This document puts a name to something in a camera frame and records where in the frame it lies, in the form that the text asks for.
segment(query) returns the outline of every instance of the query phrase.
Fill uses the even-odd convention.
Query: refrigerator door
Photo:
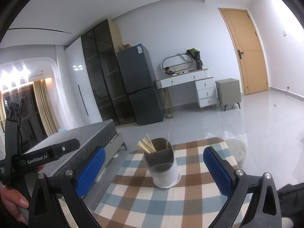
[[[161,122],[164,119],[161,97],[155,87],[130,94],[129,99],[138,125]]]
[[[154,86],[150,75],[149,54],[145,54],[141,45],[117,53],[117,59],[127,93]]]

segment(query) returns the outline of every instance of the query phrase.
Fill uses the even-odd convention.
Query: mattress
[[[78,150],[62,156],[57,161],[47,163],[41,170],[41,172],[45,173],[49,177],[59,176],[68,169],[74,170],[82,160],[86,159],[90,155],[95,147],[105,147],[116,135],[117,131],[114,122],[110,119],[104,122],[94,123],[53,134],[31,150],[27,151],[27,153],[73,138],[78,139],[80,142],[80,148]]]

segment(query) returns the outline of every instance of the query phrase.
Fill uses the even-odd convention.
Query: metal screw
[[[73,174],[73,171],[72,170],[67,170],[66,172],[65,172],[65,175],[66,176],[71,176]]]
[[[244,172],[240,169],[236,170],[235,171],[239,176],[243,176],[244,175]]]
[[[265,173],[265,177],[268,178],[268,179],[270,179],[270,178],[271,178],[270,173],[266,172],[266,173]]]
[[[39,178],[39,179],[44,178],[44,173],[40,173],[40,174],[38,175],[38,178]]]

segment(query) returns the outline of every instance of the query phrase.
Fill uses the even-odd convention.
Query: blue gripper pad
[[[221,194],[229,198],[233,192],[232,179],[208,147],[203,152],[203,160]]]
[[[105,149],[101,147],[77,178],[76,193],[79,197],[88,194],[104,162]]]

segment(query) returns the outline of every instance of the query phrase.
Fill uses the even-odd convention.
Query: plaid tablecloth
[[[102,197],[94,217],[102,228],[207,228],[227,200],[204,164],[207,146],[238,167],[220,138],[178,144],[173,148],[181,179],[176,186],[161,189],[153,183],[143,152],[134,151]],[[233,227],[239,226],[249,201],[247,196]]]

